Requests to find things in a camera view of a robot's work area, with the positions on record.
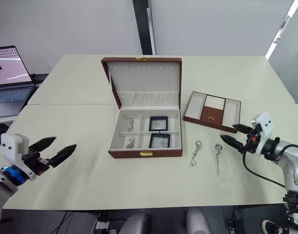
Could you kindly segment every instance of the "black cable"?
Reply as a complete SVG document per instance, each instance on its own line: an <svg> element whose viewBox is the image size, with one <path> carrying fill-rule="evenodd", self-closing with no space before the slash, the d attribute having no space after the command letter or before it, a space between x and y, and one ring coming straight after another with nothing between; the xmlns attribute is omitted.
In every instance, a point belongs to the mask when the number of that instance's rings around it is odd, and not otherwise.
<svg viewBox="0 0 298 234"><path fill-rule="evenodd" d="M73 219L73 216L74 216L74 215L75 215L75 213L73 212L73 214L72 214L71 218L69 219L69 223L68 223L68 225L67 225L67 228L66 228L65 234L67 234L67 232L68 232L69 226L70 226L70 224L71 224L71 221L72 221L72 219Z"/></svg>
<svg viewBox="0 0 298 234"><path fill-rule="evenodd" d="M232 215L231 215L231 219L230 220L233 220L233 217L235 216L235 206L233 206L232 208Z"/></svg>
<svg viewBox="0 0 298 234"><path fill-rule="evenodd" d="M285 147L280 151L280 153L279 153L279 155L278 155L277 158L280 158L281 155L283 154L283 152L284 152L287 148L290 148L290 147L298 148L298 145L290 144L290 145L285 146Z"/></svg>
<svg viewBox="0 0 298 234"><path fill-rule="evenodd" d="M65 215L63 216L63 218L62 218L60 224L58 225L58 229L57 229L57 231L56 231L56 234L59 232L59 229L60 229L60 226L61 226L61 224L62 224L62 221L65 219L66 215L67 215L67 212L65 212Z"/></svg>
<svg viewBox="0 0 298 234"><path fill-rule="evenodd" d="M252 135L252 136L250 137L250 139L248 140L248 142L247 142L247 144L246 144L246 147L245 147L245 149L244 149L243 158L242 158L244 167L246 168L246 170L247 170L248 172L252 173L253 175L258 176L258 177L260 177L260 178L262 178L262 179L268 180L269 182L275 183L275 184L277 184L277 185L279 185L279 186L285 188L285 186L284 186L283 184L280 184L280 183L278 183L278 182L276 182L276 181L273 181L273 180L268 179L268 178L266 178L266 177L264 177L264 176L262 176L262 175L259 175L259 174L255 173L255 172L251 171L251 170L247 167L246 162L245 162L245 159L246 159L246 152L247 152L247 150L248 150L249 145L250 145L251 142L252 142L253 137L254 137L254 135Z"/></svg>
<svg viewBox="0 0 298 234"><path fill-rule="evenodd" d="M72 215L72 213L73 212L71 212L71 214L69 214L65 219L62 219L62 222L60 223L60 225L58 227L56 227L50 234L53 234L57 229L59 229L60 226Z"/></svg>

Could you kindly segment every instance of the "silver earring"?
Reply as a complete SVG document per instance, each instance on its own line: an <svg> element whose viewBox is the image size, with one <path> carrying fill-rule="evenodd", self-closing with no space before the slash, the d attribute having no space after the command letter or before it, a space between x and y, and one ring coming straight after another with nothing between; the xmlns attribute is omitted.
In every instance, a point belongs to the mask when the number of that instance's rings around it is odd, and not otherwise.
<svg viewBox="0 0 298 234"><path fill-rule="evenodd" d="M125 147L125 149L133 149L135 144L135 137L129 139L130 143Z"/></svg>

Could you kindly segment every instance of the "jewelry box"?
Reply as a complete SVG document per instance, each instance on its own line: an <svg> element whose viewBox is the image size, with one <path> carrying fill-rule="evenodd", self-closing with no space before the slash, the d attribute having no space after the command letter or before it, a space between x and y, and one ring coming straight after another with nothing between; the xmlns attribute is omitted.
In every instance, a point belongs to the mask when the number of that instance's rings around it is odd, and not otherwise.
<svg viewBox="0 0 298 234"><path fill-rule="evenodd" d="M103 58L101 62L119 107L109 154L114 158L182 156L182 60ZM150 131L152 117L167 117L167 131ZM170 135L169 147L150 148L151 134Z"/></svg>

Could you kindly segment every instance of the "laptop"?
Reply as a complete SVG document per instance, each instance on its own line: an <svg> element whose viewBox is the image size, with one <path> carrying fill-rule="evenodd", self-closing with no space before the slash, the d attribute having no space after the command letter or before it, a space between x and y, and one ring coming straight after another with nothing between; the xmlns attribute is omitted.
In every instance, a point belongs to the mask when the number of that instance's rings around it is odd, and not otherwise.
<svg viewBox="0 0 298 234"><path fill-rule="evenodd" d="M0 117L18 115L34 87L16 47L0 47Z"/></svg>

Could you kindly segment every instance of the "brown jewelry tray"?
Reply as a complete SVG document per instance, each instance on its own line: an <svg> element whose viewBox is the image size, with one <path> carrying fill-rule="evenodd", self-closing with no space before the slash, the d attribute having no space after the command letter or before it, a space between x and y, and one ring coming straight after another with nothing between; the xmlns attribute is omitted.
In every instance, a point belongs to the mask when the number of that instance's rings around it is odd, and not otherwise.
<svg viewBox="0 0 298 234"><path fill-rule="evenodd" d="M239 124L241 102L199 92L192 92L184 120L223 131L236 133L233 124Z"/></svg>

